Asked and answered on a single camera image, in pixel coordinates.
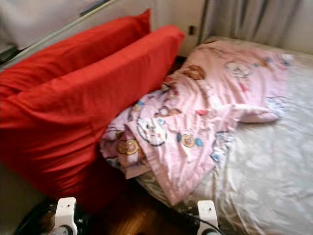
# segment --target bed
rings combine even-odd
[[[240,124],[228,158],[175,205],[175,210],[195,207],[198,200],[213,200],[219,227],[226,234],[312,234],[313,55],[287,53],[294,56],[294,62],[284,117],[273,124]],[[145,173],[137,181],[170,206],[153,173]]]

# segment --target blanket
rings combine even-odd
[[[282,117],[291,58],[215,41],[108,126],[103,157],[126,178],[153,171],[172,205],[227,157],[238,122]]]

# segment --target gray curtain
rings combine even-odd
[[[212,35],[279,46],[301,0],[207,0],[200,42]]]

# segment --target mattress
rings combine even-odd
[[[174,209],[181,211],[196,207],[199,200],[213,200],[219,227],[229,235],[313,233],[313,55],[284,52],[294,56],[284,117],[271,124],[240,124],[228,158]],[[153,173],[145,173],[137,181],[170,206]]]

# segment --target pillow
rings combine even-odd
[[[150,33],[150,10],[123,17],[39,51],[0,74],[0,98],[99,61]]]
[[[97,142],[118,113],[160,87],[182,39],[176,27],[163,27],[96,63],[3,99],[0,159],[49,196],[74,196],[90,212],[101,208],[119,181],[96,163]]]

